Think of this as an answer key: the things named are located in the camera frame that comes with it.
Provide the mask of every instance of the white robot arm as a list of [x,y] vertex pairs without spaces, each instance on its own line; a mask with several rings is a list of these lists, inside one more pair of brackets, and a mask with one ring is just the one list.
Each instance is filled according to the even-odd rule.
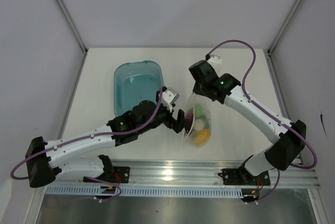
[[[163,87],[161,96],[157,92],[157,105],[148,100],[142,101],[132,110],[93,131],[47,142],[43,137],[33,139],[25,160],[30,187],[45,186],[56,179],[88,182],[87,177],[92,177],[108,181],[114,172],[108,156],[100,155],[89,160],[76,157],[92,150],[130,143],[137,140],[138,135],[161,124],[179,133],[184,128],[184,112],[178,111],[177,120],[172,117],[172,108],[178,97],[175,90]],[[12,178],[22,179],[17,178],[14,171]]]
[[[267,150],[245,160],[239,167],[239,176],[236,180],[242,180],[244,185],[248,185],[251,180],[254,180],[255,176],[264,171],[273,168],[286,170],[305,145],[299,137],[283,125],[291,126],[292,129],[304,137],[306,135],[306,125],[300,120],[293,123],[291,120],[266,108],[248,91],[244,91],[241,83],[230,74],[226,73],[218,77],[209,63],[210,58],[211,56],[206,56],[206,60],[201,60],[189,68],[195,80],[193,92],[208,97],[212,101],[217,100],[239,112],[260,129],[273,144]],[[256,104],[265,109],[272,118],[264,114],[252,101],[257,102]]]

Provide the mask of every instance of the transparent plastic bowl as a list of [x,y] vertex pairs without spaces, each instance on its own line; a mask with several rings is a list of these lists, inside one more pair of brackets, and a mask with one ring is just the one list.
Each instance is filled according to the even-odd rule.
[[156,103],[163,86],[161,67],[153,61],[125,63],[114,73],[114,113],[120,116],[143,100]]

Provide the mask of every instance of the yellow object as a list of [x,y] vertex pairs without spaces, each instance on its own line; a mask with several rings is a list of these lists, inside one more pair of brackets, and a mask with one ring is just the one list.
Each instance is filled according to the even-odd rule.
[[195,145],[202,145],[208,141],[210,137],[210,130],[203,129],[192,136]]

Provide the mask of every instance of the white wall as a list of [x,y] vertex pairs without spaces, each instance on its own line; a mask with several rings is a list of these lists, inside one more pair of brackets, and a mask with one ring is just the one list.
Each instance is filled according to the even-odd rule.
[[64,2],[88,47],[212,47],[241,39],[267,49],[294,0]]
[[273,58],[288,111],[307,124],[307,140],[318,154],[317,173],[331,223],[335,223],[334,18],[335,0],[306,0]]
[[[81,59],[53,0],[0,0],[0,192],[32,138],[56,137]],[[13,182],[2,224],[22,223],[33,191]]]

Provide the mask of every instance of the white connector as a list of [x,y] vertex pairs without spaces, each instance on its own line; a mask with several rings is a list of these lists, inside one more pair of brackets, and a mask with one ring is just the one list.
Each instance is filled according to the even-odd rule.
[[173,103],[179,98],[179,94],[171,87],[162,94],[162,104],[172,112]]

